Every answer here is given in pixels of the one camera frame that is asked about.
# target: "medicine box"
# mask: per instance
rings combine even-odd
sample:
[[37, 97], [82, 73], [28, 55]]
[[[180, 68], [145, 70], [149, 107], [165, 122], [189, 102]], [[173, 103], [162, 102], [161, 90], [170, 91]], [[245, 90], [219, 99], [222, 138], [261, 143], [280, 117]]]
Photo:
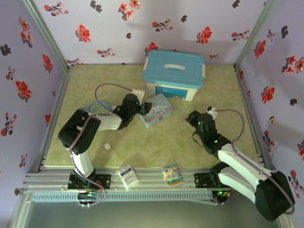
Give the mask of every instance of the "medicine box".
[[195, 54], [151, 50], [142, 77], [149, 95], [192, 101], [205, 82], [205, 60]]
[[139, 116], [146, 127], [151, 127], [172, 115], [173, 107], [163, 94], [157, 94], [145, 101], [152, 102], [150, 112]]

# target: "box handle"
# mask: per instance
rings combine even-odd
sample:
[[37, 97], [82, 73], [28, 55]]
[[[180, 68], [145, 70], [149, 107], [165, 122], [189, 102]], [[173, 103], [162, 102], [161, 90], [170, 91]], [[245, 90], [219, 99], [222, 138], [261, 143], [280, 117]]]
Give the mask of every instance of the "box handle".
[[184, 70], [184, 66], [179, 66], [179, 65], [174, 65], [174, 64], [165, 64], [165, 68], [174, 68], [174, 69], [179, 69], [179, 70]]

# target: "floral wallpaper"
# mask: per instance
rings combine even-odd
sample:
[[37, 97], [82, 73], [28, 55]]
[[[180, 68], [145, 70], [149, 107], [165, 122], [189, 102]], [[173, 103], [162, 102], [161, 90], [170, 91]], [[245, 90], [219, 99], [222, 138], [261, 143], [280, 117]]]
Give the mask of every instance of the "floral wallpaper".
[[63, 69], [22, 1], [2, 2], [0, 15], [6, 21], [0, 24], [0, 227], [4, 228], [24, 177], [40, 153]]
[[152, 49], [201, 54], [207, 64], [234, 64], [265, 0], [34, 3], [68, 65], [143, 64]]
[[261, 126], [261, 139], [295, 198], [294, 218], [304, 224], [304, 1], [278, 1], [240, 66]]

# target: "small box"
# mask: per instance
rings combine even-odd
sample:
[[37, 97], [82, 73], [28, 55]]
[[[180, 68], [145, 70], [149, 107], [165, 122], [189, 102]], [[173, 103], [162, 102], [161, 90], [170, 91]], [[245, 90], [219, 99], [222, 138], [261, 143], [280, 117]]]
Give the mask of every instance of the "small box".
[[151, 50], [143, 67], [142, 78], [148, 94], [192, 101], [205, 82], [203, 56], [162, 50]]
[[146, 127], [151, 127], [172, 116], [173, 107], [163, 94], [157, 94], [146, 101], [152, 102], [152, 108], [146, 115], [139, 116]]

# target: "white bottle cap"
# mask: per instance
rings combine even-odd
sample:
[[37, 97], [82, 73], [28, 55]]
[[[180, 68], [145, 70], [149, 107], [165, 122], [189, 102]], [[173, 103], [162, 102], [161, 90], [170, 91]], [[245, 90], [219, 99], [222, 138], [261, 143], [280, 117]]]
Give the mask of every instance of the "white bottle cap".
[[111, 149], [111, 146], [110, 146], [110, 144], [106, 143], [106, 144], [104, 145], [104, 148], [105, 148], [106, 150], [109, 150], [109, 149]]

